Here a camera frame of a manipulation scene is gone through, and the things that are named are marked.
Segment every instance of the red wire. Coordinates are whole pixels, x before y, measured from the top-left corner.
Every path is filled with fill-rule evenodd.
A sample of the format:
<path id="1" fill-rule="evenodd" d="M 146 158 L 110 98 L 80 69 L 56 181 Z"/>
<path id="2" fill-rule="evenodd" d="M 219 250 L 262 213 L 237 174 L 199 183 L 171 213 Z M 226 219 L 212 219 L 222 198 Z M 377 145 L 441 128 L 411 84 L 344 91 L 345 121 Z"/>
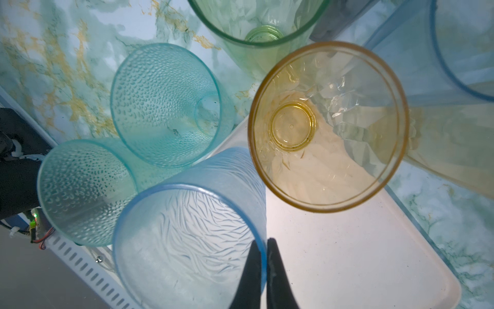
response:
<path id="1" fill-rule="evenodd" d="M 38 239 L 38 240 L 35 240 L 35 241 L 33 241 L 33 243 L 35 243 L 35 244 L 39 244 L 39 243 L 41 243 L 41 242 L 44 242 L 44 241 L 45 241 L 45 239 L 47 239 L 48 237 L 50 237 L 50 235 L 51 235 L 51 234 L 53 234 L 53 232 L 54 232 L 54 231 L 55 231 L 55 229 L 54 229 L 53 227 L 51 227 L 51 228 L 48 230 L 48 232 L 46 232 L 46 234 L 43 236 L 43 238 L 40 238 L 40 239 Z"/>

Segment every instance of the white tray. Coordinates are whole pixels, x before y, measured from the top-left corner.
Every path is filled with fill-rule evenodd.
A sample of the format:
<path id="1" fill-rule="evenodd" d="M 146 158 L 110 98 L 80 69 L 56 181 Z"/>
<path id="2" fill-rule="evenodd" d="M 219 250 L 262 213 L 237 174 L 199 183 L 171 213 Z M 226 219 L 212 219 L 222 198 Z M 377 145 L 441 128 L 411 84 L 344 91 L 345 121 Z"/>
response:
<path id="1" fill-rule="evenodd" d="M 213 151 L 247 145 L 247 119 Z M 457 278 L 385 190 L 353 209 L 314 214 L 266 189 L 268 238 L 278 242 L 301 309 L 453 309 Z M 264 291 L 261 308 L 266 308 Z"/>

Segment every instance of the marble pattern surface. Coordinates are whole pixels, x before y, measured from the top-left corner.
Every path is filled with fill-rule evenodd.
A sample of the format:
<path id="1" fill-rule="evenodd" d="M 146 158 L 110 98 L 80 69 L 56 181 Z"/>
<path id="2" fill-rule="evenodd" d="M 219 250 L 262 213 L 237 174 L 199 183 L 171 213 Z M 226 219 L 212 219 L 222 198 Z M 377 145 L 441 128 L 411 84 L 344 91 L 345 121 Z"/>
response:
<path id="1" fill-rule="evenodd" d="M 338 39 L 364 43 L 402 0 L 381 0 Z M 109 109 L 119 64 L 143 44 L 199 56 L 244 119 L 259 81 L 244 74 L 186 0 L 0 2 L 0 86 L 57 142 L 116 136 Z M 494 201 L 402 163 L 389 187 L 459 278 L 458 308 L 494 308 Z"/>

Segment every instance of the teal textured cup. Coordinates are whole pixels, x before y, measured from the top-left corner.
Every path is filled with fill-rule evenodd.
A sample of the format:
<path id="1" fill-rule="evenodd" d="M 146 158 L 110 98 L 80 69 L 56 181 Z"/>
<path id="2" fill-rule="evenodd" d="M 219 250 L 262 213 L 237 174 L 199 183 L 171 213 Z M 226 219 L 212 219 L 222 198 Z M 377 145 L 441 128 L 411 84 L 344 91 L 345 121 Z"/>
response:
<path id="1" fill-rule="evenodd" d="M 144 162 L 118 138 L 71 140 L 44 159 L 38 199 L 50 223 L 65 237 L 81 245 L 106 246 L 127 203 L 183 169 Z"/>
<path id="2" fill-rule="evenodd" d="M 110 97 L 122 141 L 143 160 L 181 167 L 230 133 L 233 105 L 206 65 L 172 44 L 145 45 L 120 65 Z"/>
<path id="3" fill-rule="evenodd" d="M 266 188 L 247 148 L 226 149 L 139 193 L 113 238 L 143 309 L 229 308 L 255 240 L 266 282 Z"/>

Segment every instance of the plastic cup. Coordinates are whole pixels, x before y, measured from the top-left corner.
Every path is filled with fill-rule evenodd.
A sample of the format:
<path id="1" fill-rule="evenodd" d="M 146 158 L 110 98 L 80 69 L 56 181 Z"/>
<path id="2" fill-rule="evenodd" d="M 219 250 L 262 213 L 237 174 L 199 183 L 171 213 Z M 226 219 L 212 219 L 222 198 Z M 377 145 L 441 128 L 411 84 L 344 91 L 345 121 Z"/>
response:
<path id="1" fill-rule="evenodd" d="M 234 147 L 137 195 L 118 220 L 113 254 L 144 309 L 227 309 L 253 240 L 263 287 L 265 187 L 248 150 Z"/>
<path id="2" fill-rule="evenodd" d="M 180 172 L 137 158 L 120 139 L 78 139 L 53 148 L 38 173 L 50 223 L 80 245 L 107 246 L 122 209 L 140 191 Z"/>
<path id="3" fill-rule="evenodd" d="M 262 80 L 283 57 L 307 44 L 329 0 L 189 0 L 217 43 Z"/>
<path id="4" fill-rule="evenodd" d="M 257 91 L 248 141 L 266 186 L 312 212 L 357 206 L 397 169 L 408 138 L 400 82 L 370 51 L 343 42 L 303 47 Z"/>
<path id="5" fill-rule="evenodd" d="M 365 44 L 410 106 L 405 159 L 494 198 L 494 2 L 408 0 Z"/>
<path id="6" fill-rule="evenodd" d="M 371 9 L 378 0 L 333 0 L 317 22 L 310 39 L 332 41 L 354 21 Z"/>
<path id="7" fill-rule="evenodd" d="M 110 107 L 122 141 L 141 159 L 181 167 L 224 140 L 234 108 L 212 72 L 188 50 L 151 44 L 134 51 L 113 79 Z"/>

